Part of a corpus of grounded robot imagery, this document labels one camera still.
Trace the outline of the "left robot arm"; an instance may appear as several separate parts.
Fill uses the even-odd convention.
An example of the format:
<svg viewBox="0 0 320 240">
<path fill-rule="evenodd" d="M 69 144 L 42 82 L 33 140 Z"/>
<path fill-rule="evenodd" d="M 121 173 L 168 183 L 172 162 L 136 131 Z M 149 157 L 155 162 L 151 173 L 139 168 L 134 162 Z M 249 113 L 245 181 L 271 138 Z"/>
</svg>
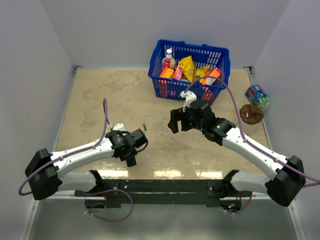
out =
<svg viewBox="0 0 320 240">
<path fill-rule="evenodd" d="M 112 130 L 102 139 L 69 150 L 49 153 L 38 150 L 27 168 L 26 180 L 35 200 L 44 200 L 56 192 L 82 191 L 99 196 L 104 190 L 102 178 L 96 170 L 75 172 L 82 166 L 102 160 L 120 159 L 128 167 L 137 164 L 135 156 L 148 146 L 141 129 L 133 132 Z"/>
</svg>

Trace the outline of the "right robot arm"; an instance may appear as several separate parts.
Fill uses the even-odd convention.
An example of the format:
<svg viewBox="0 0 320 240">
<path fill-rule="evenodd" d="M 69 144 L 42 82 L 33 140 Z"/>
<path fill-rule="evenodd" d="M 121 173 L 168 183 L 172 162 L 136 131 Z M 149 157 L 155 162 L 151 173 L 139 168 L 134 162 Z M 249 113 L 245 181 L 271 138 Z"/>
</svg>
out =
<svg viewBox="0 0 320 240">
<path fill-rule="evenodd" d="M 216 117 L 211 107 L 202 99 L 197 99 L 187 107 L 172 109 L 168 127 L 176 134 L 191 129 L 199 130 L 207 140 L 217 143 L 239 154 L 262 173 L 230 171 L 213 186 L 220 198 L 233 197 L 238 192 L 255 192 L 268 195 L 277 204 L 287 207 L 306 184 L 302 160 L 293 155 L 284 155 L 257 143 L 225 118 Z"/>
</svg>

